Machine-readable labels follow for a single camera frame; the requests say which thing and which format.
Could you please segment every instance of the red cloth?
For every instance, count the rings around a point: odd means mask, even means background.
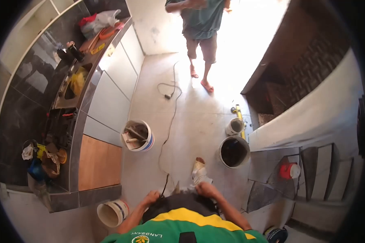
[[[80,27],[82,27],[83,25],[85,25],[85,24],[87,24],[89,22],[93,22],[96,19],[96,15],[97,14],[93,14],[92,16],[83,18],[82,20],[80,20],[80,22],[78,23],[78,25]]]

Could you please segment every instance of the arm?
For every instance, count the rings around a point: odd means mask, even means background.
[[[231,0],[224,0],[224,8],[229,9],[230,8],[230,2]]]
[[[143,201],[136,206],[134,211],[129,215],[126,220],[124,220],[121,225],[117,227],[117,233],[125,234],[132,230],[134,227],[138,226],[141,222],[142,216],[151,204],[153,204],[160,197],[160,193],[158,191],[151,191],[149,194],[143,199]]]
[[[216,187],[208,182],[201,182],[199,185],[196,186],[196,190],[199,195],[216,200],[218,202],[218,206],[226,217],[226,220],[238,225],[244,231],[251,229],[251,226],[247,219],[245,219],[235,207],[229,204],[229,202],[216,189]]]
[[[206,0],[185,0],[177,3],[168,3],[165,10],[168,13],[181,13],[183,9],[200,9],[206,7]]]
[[[180,13],[181,10],[188,8],[188,0],[178,2],[178,3],[168,3],[165,6],[165,10],[168,13]]]

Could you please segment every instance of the cabinet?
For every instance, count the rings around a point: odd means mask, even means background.
[[[126,124],[130,101],[104,71],[93,95],[88,116],[115,132]]]
[[[78,190],[119,184],[121,157],[122,148],[83,135],[78,164]]]
[[[122,37],[121,43],[127,53],[128,58],[134,66],[136,73],[139,75],[144,55],[133,26],[128,28],[127,32]]]
[[[127,99],[131,101],[138,76],[121,43],[116,46],[109,61],[109,66],[105,71],[126,95]]]

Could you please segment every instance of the electrical cord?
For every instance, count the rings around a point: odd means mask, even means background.
[[[171,85],[171,84],[166,84],[166,83],[159,83],[157,85],[157,89],[158,89],[158,92],[161,94],[161,95],[164,95],[166,99],[170,100],[176,90],[176,88],[178,90],[180,90],[180,94],[177,96],[176,98],[176,101],[175,101],[175,107],[174,107],[174,114],[173,114],[173,117],[172,117],[172,120],[170,121],[170,125],[169,125],[169,129],[168,129],[168,136],[166,138],[166,140],[164,141],[164,143],[161,145],[161,152],[160,152],[160,156],[158,157],[158,167],[161,171],[165,172],[167,175],[166,175],[166,182],[165,182],[165,186],[163,187],[163,191],[161,193],[161,196],[160,197],[163,197],[163,194],[165,192],[165,189],[166,189],[166,185],[168,184],[168,179],[169,179],[169,176],[170,176],[170,173],[166,172],[164,169],[161,168],[161,155],[162,155],[162,149],[163,149],[163,146],[165,145],[165,143],[169,140],[169,136],[170,136],[170,128],[172,127],[172,124],[173,124],[173,120],[174,120],[174,117],[176,116],[176,111],[177,111],[177,100],[180,98],[181,94],[183,93],[181,88],[179,86],[176,86],[176,74],[175,74],[175,66],[176,64],[178,63],[179,61],[176,61],[176,63],[173,65],[173,78],[174,78],[174,85]],[[170,86],[170,87],[173,87],[173,92],[170,94],[170,95],[165,95],[163,93],[161,93],[160,89],[159,89],[159,86],[160,85],[166,85],[166,86]]]

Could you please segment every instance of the plastic bag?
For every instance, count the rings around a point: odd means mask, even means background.
[[[80,67],[78,71],[70,78],[70,89],[76,96],[81,94],[87,76],[88,71],[85,68]]]
[[[93,22],[88,22],[87,24],[81,26],[81,32],[87,38],[87,40],[95,37],[103,28],[114,26],[119,20],[116,16],[121,12],[120,9],[108,10],[96,15]]]

